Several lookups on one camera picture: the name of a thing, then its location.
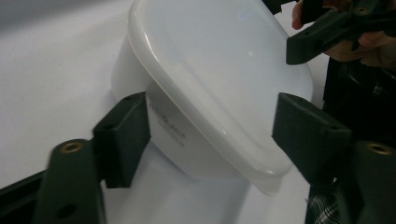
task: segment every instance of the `human hand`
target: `human hand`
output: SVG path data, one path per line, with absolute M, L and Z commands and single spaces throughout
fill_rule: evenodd
M 324 0 L 323 7 L 348 11 L 351 0 Z M 396 8 L 396 0 L 390 0 L 388 9 Z M 292 27 L 299 30 L 301 23 L 303 0 L 300 0 L 292 12 Z M 350 62 L 361 59 L 368 66 L 383 67 L 396 72 L 396 38 L 385 35 L 384 32 L 365 33 L 359 38 L 359 47 L 352 50 L 352 41 L 341 41 L 324 53 L 339 62 Z

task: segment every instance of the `white table surface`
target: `white table surface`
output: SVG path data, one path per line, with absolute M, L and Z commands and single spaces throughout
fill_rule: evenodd
M 132 0 L 0 3 L 0 188 L 45 169 L 63 141 L 91 139 L 116 103 L 110 75 Z M 292 4 L 276 15 L 289 34 Z M 309 63 L 320 105 L 327 66 Z M 308 186 L 292 169 L 268 197 L 244 178 L 197 181 L 152 144 L 130 189 L 104 189 L 108 223 L 304 223 Z

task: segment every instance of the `container lid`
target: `container lid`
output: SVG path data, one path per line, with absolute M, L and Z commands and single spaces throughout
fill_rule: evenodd
M 287 34 L 257 0 L 134 0 L 139 61 L 209 142 L 258 189 L 291 162 L 272 139 L 279 92 L 310 100 L 306 64 L 286 65 Z

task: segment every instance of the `white plastic container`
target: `white plastic container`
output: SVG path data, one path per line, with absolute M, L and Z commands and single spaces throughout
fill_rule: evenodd
M 291 162 L 271 137 L 279 92 L 310 99 L 308 67 L 259 0 L 134 0 L 115 65 L 118 99 L 148 95 L 154 144 L 192 177 L 242 174 L 276 192 Z

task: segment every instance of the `white lid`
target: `white lid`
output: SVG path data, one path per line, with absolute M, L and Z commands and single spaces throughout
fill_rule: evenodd
M 258 0 L 134 0 L 129 38 L 179 109 L 262 191 L 290 168 L 272 139 L 279 92 L 310 100 L 308 67 L 286 65 L 287 34 Z

